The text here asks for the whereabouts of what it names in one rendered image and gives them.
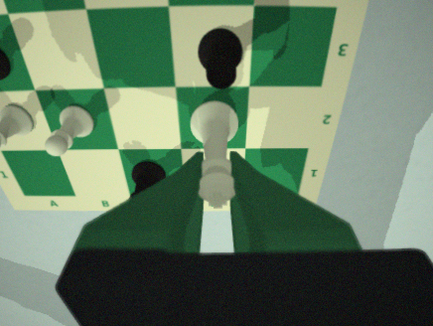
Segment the white pawn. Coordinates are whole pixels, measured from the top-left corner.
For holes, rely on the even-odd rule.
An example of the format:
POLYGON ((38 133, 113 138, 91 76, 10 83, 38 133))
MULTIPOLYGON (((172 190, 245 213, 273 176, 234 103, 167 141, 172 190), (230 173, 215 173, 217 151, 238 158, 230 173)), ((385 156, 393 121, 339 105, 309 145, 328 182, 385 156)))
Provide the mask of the white pawn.
POLYGON ((64 155, 75 137, 87 136, 94 127, 91 114, 81 106, 70 105, 60 114, 61 129, 56 129, 45 142, 46 151, 53 156, 64 155))
POLYGON ((13 135, 24 136, 34 128, 31 114, 21 106, 10 104, 0 110, 0 148, 13 135))

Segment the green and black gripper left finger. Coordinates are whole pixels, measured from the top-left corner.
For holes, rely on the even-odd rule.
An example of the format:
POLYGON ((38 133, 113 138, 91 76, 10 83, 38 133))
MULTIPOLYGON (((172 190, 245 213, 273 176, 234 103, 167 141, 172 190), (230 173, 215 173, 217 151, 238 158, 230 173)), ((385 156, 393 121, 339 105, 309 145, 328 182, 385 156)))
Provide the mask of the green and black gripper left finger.
POLYGON ((204 152, 195 153, 175 173, 86 223, 71 253, 81 248, 200 252, 204 200, 198 193, 203 161, 204 152))

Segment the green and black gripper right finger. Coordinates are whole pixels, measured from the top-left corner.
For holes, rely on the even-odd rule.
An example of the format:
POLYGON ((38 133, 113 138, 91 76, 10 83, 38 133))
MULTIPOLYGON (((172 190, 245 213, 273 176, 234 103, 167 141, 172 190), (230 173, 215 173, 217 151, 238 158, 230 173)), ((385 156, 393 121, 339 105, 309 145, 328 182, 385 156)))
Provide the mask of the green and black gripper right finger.
POLYGON ((236 151, 229 161, 233 252, 362 250, 348 222, 261 174, 236 151))

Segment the green and cream chessboard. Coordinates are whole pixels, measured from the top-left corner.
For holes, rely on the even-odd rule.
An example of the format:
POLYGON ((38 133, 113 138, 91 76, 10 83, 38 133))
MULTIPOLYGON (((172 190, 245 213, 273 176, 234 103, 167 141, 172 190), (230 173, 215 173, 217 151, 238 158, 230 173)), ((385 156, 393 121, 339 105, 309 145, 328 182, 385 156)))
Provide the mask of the green and cream chessboard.
MULTIPOLYGON (((368 0, 0 0, 0 49, 11 73, 0 110, 26 109, 33 130, 0 148, 14 210, 109 211, 135 191, 133 167, 176 172, 204 144, 202 103, 236 112, 227 142, 258 172, 317 203, 368 0), (212 87, 198 56, 208 31, 242 45, 236 80, 212 87), (70 105, 92 131, 64 155, 45 142, 70 105)), ((205 160, 205 152, 204 152, 205 160)))

